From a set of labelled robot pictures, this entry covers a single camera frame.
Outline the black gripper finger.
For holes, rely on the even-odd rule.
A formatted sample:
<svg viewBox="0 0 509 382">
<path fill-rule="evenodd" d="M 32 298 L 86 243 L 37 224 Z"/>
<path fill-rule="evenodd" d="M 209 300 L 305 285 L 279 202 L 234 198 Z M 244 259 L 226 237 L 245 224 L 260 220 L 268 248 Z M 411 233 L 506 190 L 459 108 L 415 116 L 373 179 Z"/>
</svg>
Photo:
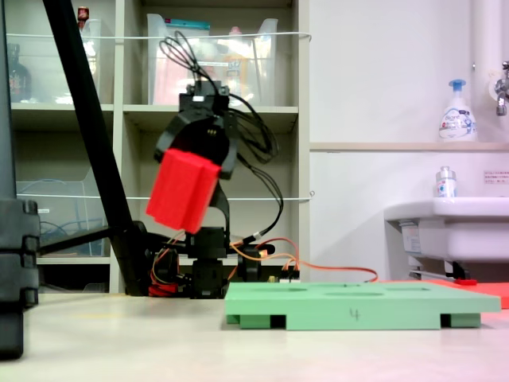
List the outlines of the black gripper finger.
<svg viewBox="0 0 509 382">
<path fill-rule="evenodd" d="M 228 144 L 227 154 L 221 166 L 220 178 L 223 180 L 230 180 L 235 168 L 239 144 L 238 123 L 236 117 L 231 112 L 227 112 L 223 117 L 223 130 Z"/>
<path fill-rule="evenodd" d="M 198 120 L 197 116 L 191 112 L 179 112 L 159 137 L 153 154 L 154 159 L 161 162 L 168 149 L 191 149 L 193 145 L 191 125 Z"/>
</svg>

